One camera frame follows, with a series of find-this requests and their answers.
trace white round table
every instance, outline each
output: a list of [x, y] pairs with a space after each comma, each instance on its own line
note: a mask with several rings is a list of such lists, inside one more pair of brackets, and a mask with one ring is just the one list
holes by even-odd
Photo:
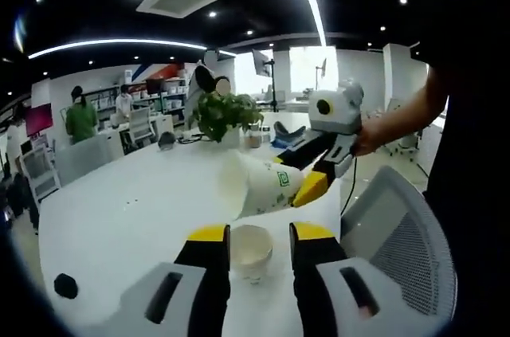
[[[290, 131], [309, 125], [308, 114], [265, 113], [265, 124], [280, 120]], [[262, 159], [282, 152], [268, 143], [244, 150]], [[39, 248], [48, 297], [69, 327], [105, 321], [123, 292], [158, 263], [173, 262], [193, 230], [214, 223], [264, 226], [273, 237], [268, 275], [259, 285], [230, 273], [231, 295], [223, 336], [302, 335], [292, 289], [288, 224], [312, 221], [339, 236], [339, 182], [298, 209], [232, 222], [222, 210], [217, 175], [225, 151], [216, 143], [178, 144], [170, 151], [145, 147], [76, 180], [41, 204]], [[53, 290], [65, 273], [76, 279], [78, 297]]]

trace mesh chair back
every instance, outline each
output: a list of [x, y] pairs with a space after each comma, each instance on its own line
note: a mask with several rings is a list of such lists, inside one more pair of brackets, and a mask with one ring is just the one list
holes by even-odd
[[407, 304], [451, 319], [457, 282], [445, 234], [416, 188], [383, 167], [342, 217], [341, 244], [402, 287]]
[[77, 180], [113, 160], [107, 135], [99, 134], [55, 154], [62, 186]]
[[24, 154], [22, 166], [36, 202], [61, 188], [57, 172], [53, 169], [44, 147], [37, 147]]
[[141, 108], [131, 112], [129, 116], [129, 135], [132, 142], [152, 136], [149, 108]]

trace window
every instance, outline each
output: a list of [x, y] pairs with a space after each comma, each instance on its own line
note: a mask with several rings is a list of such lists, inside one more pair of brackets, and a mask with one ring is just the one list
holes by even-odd
[[[290, 49], [290, 84], [292, 92], [303, 92], [316, 88], [316, 74], [319, 90], [338, 88], [338, 65], [335, 46], [306, 46]], [[321, 76], [321, 67], [326, 59], [326, 73]]]
[[[273, 59], [273, 51], [271, 49], [262, 50], [261, 53], [270, 60]], [[238, 54], [234, 58], [233, 74], [236, 94], [260, 94], [262, 90], [266, 92], [268, 85], [272, 83], [271, 77], [258, 76], [255, 73], [255, 64], [253, 63], [251, 52]]]

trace black knob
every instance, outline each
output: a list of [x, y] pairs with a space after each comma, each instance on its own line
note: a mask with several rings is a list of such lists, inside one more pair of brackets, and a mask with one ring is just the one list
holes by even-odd
[[66, 299], [76, 299], [78, 296], [78, 285], [71, 276], [61, 273], [53, 282], [55, 292]]
[[319, 100], [317, 102], [317, 110], [319, 110], [320, 114], [322, 114], [323, 116], [326, 116], [327, 114], [329, 114], [332, 111], [332, 108], [329, 105], [329, 103], [326, 102], [325, 100]]

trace black ceiling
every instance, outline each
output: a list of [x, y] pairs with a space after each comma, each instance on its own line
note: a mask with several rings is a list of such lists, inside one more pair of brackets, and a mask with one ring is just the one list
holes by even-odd
[[[74, 41], [99, 38], [151, 38], [225, 47], [250, 38], [287, 33], [315, 32], [307, 0], [218, 0], [184, 19], [137, 13], [142, 0], [4, 0], [0, 18], [0, 62], [2, 92], [0, 107], [13, 96], [29, 91], [43, 78], [42, 73], [59, 76], [80, 70], [132, 63], [196, 61], [200, 52], [160, 45], [96, 45], [72, 49], [28, 60], [31, 53]], [[424, 19], [424, 7], [434, 0], [318, 0], [324, 29], [341, 33], [329, 45], [365, 49], [368, 42], [382, 47], [389, 41], [410, 45], [416, 42], [417, 27]], [[218, 16], [208, 18], [207, 13]], [[14, 23], [25, 24], [24, 52], [14, 46]], [[387, 27], [385, 32], [380, 26]], [[248, 37], [246, 30], [254, 35]], [[317, 39], [274, 41], [275, 49], [295, 43], [318, 44]], [[266, 48], [267, 44], [255, 47]], [[243, 48], [233, 49], [234, 53]]]

